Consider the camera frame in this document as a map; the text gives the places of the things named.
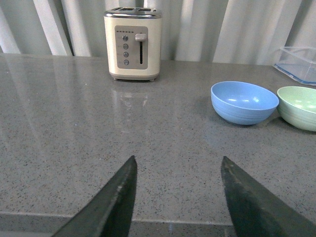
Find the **green bowl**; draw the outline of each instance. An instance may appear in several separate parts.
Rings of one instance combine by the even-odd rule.
[[[293,126],[316,131],[316,90],[301,86],[286,86],[277,90],[281,117]]]

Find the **blue bowl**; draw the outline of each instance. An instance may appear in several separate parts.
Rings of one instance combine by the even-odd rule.
[[[219,116],[237,124],[257,124],[268,118],[279,100],[271,91],[258,85],[223,81],[211,87],[212,105]]]

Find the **toaster base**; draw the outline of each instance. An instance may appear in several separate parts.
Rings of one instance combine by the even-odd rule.
[[[149,75],[149,76],[133,76],[133,75],[119,75],[119,74],[114,74],[114,73],[110,73],[111,76],[113,77],[114,80],[150,80],[150,81],[154,81],[159,73],[155,74],[155,75]]]

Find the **toaster slot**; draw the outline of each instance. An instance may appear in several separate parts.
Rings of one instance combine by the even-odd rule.
[[[139,62],[143,64],[143,42],[139,42]]]
[[[140,8],[138,11],[152,11],[150,8]]]
[[[134,10],[134,8],[132,8],[132,7],[124,7],[122,9],[120,9],[120,11],[133,11],[133,10]]]

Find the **toaster lever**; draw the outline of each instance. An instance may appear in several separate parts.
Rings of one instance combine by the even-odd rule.
[[[147,35],[143,34],[143,33],[136,34],[135,35],[135,40],[138,41],[138,42],[144,42],[144,41],[147,40]]]

